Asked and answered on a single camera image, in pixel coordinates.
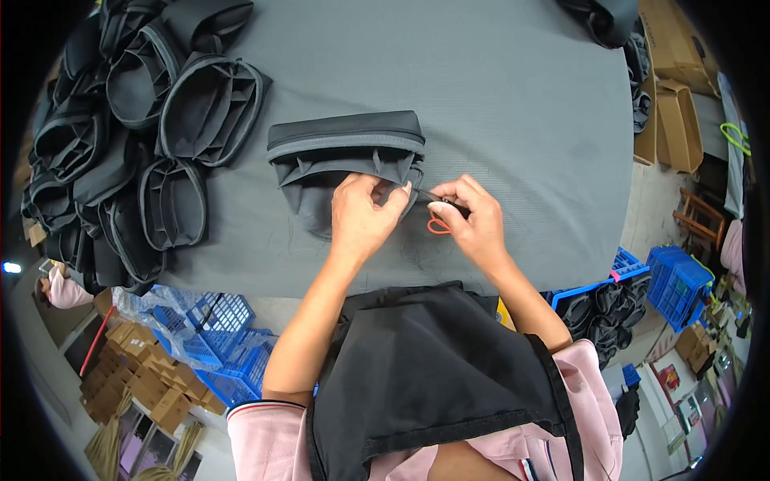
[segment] orange rubber band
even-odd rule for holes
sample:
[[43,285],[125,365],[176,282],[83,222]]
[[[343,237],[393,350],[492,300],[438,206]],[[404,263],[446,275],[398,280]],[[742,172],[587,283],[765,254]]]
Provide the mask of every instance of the orange rubber band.
[[[446,230],[436,230],[436,229],[434,229],[433,227],[430,226],[430,224],[433,224],[434,222],[437,223],[439,227],[443,227]],[[428,227],[428,230],[431,233],[433,233],[433,234],[441,235],[441,234],[451,234],[452,233],[452,231],[449,230],[449,226],[443,220],[441,220],[438,217],[436,217],[433,214],[433,211],[430,211],[430,220],[428,221],[427,227]]]

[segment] left hand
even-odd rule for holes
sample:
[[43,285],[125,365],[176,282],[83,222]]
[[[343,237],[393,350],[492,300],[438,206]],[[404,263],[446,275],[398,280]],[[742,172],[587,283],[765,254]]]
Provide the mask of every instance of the left hand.
[[411,182],[394,189],[385,205],[375,204],[382,179],[374,175],[352,173],[335,189],[332,199],[331,256],[363,264],[396,228],[409,203]]

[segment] right hand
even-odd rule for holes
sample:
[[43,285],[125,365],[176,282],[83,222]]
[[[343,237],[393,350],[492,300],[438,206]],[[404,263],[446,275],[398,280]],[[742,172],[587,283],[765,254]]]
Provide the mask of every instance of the right hand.
[[510,261],[505,249],[500,204],[473,177],[463,174],[430,191],[470,209],[470,216],[465,220],[452,205],[445,202],[428,204],[428,208],[449,226],[465,256],[482,272],[488,274]]

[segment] pink shirt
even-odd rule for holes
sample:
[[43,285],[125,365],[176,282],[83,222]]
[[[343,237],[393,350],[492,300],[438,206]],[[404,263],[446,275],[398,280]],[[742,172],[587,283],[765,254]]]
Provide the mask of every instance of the pink shirt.
[[51,281],[51,292],[48,294],[49,301],[52,306],[59,309],[82,306],[94,299],[94,296],[88,294],[77,282],[62,276],[57,266],[50,270],[49,281]]
[[[585,480],[620,477],[623,436],[610,394],[599,373],[591,341],[579,340],[554,354],[581,435]],[[233,409],[227,429],[239,481],[310,481],[305,448],[305,409],[291,403],[259,401]],[[468,439],[492,463],[528,481],[570,481],[564,438],[534,424]],[[391,453],[372,460],[370,481],[427,479],[438,446]]]

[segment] window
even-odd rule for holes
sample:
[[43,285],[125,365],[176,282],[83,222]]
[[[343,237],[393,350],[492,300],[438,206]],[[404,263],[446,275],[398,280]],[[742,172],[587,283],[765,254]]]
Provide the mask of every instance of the window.
[[[119,481],[129,481],[152,466],[171,467],[179,447],[179,440],[167,436],[135,406],[120,418],[120,441]],[[193,481],[201,459],[199,453],[193,453],[179,480]]]

